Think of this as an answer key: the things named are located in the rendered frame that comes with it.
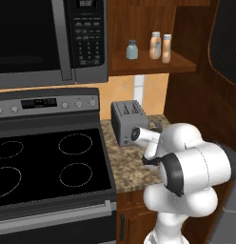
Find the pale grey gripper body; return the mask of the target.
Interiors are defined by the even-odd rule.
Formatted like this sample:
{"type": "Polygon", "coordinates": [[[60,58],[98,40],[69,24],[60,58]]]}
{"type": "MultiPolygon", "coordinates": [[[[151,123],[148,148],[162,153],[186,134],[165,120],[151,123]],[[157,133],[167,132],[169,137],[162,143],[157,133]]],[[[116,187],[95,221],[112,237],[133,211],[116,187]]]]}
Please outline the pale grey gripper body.
{"type": "Polygon", "coordinates": [[[147,159],[145,156],[142,157],[142,162],[146,167],[153,168],[158,167],[160,164],[161,158],[160,157],[154,157],[147,159]]]}

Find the brown wooden base cabinet door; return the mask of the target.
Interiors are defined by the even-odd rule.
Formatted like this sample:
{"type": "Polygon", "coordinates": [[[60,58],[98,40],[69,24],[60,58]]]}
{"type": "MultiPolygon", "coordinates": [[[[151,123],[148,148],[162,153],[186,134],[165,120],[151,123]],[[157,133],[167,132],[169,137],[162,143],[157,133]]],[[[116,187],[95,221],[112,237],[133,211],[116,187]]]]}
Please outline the brown wooden base cabinet door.
{"type": "Polygon", "coordinates": [[[146,207],[123,209],[116,212],[116,244],[144,244],[156,223],[157,213],[146,207]],[[120,214],[125,216],[125,239],[120,240],[120,214]]]}

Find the blue-grey shaker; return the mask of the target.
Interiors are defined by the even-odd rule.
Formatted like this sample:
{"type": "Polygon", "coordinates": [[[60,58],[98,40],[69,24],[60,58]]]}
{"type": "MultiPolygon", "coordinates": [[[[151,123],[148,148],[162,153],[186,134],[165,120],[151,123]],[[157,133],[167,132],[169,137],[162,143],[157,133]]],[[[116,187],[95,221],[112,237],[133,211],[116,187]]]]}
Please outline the blue-grey shaker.
{"type": "Polygon", "coordinates": [[[128,41],[126,58],[129,60],[134,60],[138,58],[138,49],[135,40],[128,41]]]}

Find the slim orange condiment bottle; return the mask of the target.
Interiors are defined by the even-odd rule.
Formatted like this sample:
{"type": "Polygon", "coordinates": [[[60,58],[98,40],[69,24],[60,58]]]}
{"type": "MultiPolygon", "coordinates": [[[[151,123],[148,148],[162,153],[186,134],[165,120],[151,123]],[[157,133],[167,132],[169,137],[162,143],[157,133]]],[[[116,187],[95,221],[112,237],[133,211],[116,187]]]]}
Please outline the slim orange condiment bottle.
{"type": "Polygon", "coordinates": [[[170,56],[171,56],[171,35],[165,34],[163,39],[162,62],[165,64],[169,63],[170,56]]]}

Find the wide orange condiment bottle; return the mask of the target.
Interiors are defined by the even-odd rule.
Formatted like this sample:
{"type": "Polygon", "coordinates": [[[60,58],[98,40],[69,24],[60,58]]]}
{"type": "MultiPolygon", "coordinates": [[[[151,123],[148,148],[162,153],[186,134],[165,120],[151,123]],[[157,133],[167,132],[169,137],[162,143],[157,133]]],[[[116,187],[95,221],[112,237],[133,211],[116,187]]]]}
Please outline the wide orange condiment bottle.
{"type": "Polygon", "coordinates": [[[154,31],[150,38],[149,57],[158,60],[161,56],[161,36],[159,31],[154,31]]]}

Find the wooden cabinet door dark pane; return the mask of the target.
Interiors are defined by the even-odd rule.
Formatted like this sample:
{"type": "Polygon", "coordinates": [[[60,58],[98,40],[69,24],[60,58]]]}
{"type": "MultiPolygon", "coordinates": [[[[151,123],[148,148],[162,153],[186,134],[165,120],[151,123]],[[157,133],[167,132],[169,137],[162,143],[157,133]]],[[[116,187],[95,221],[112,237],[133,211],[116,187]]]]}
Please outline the wooden cabinet door dark pane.
{"type": "Polygon", "coordinates": [[[236,149],[236,0],[211,0],[215,8],[207,24],[206,42],[197,72],[227,105],[228,143],[236,149]]]}

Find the brown wooden drawer front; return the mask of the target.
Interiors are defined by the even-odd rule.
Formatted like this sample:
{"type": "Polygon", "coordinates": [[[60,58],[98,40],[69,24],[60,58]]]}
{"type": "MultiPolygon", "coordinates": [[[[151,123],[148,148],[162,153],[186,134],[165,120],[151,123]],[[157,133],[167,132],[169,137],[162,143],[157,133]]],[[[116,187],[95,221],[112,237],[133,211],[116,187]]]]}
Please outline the brown wooden drawer front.
{"type": "Polygon", "coordinates": [[[143,190],[116,194],[117,209],[122,210],[127,208],[135,208],[137,206],[143,206],[143,195],[143,190]]]}

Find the grey toaster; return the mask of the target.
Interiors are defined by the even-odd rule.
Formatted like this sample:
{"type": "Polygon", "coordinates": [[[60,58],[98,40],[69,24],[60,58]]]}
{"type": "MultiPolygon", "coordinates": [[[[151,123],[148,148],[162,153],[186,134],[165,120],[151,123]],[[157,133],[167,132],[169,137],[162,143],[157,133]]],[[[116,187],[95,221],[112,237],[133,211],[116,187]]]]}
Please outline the grey toaster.
{"type": "Polygon", "coordinates": [[[161,129],[149,129],[148,117],[137,100],[112,102],[111,125],[120,147],[139,145],[156,148],[161,129]]]}

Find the grey appliance side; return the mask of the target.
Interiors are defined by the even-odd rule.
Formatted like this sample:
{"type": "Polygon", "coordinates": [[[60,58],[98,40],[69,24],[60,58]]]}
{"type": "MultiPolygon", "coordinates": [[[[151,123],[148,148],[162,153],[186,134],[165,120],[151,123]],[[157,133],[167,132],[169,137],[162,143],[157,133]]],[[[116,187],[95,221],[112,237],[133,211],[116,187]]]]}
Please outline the grey appliance side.
{"type": "Polygon", "coordinates": [[[236,244],[236,180],[207,244],[236,244]]]}

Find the black electric stove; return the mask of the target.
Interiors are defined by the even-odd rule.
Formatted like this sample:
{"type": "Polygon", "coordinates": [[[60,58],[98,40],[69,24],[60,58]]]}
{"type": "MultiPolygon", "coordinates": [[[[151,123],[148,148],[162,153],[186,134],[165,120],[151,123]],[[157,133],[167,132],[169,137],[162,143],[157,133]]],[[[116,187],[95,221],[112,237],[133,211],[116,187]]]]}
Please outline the black electric stove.
{"type": "MultiPolygon", "coordinates": [[[[0,221],[116,203],[98,89],[1,92],[0,108],[0,221]],[[62,108],[63,102],[69,107],[62,108]]],[[[116,244],[116,210],[111,216],[0,234],[0,244],[116,244]]]]}

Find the black microwave oven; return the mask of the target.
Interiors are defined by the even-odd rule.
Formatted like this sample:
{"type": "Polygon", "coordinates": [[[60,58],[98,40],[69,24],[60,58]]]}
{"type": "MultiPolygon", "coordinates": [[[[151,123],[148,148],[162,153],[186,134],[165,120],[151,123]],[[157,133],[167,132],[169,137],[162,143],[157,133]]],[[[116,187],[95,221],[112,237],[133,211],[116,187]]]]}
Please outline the black microwave oven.
{"type": "Polygon", "coordinates": [[[108,0],[63,0],[72,80],[62,80],[51,0],[0,0],[0,89],[108,81],[108,0]]]}

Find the brown wooden wall cabinet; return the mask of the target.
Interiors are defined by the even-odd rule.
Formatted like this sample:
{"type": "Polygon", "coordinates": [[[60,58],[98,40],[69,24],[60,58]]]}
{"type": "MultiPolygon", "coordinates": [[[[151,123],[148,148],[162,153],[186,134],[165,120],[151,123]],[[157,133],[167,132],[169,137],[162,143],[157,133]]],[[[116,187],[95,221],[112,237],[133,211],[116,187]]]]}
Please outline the brown wooden wall cabinet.
{"type": "Polygon", "coordinates": [[[214,11],[211,0],[108,0],[108,74],[195,72],[214,11]],[[149,58],[154,31],[172,36],[167,64],[149,58]],[[137,59],[126,58],[129,40],[137,59]]]}

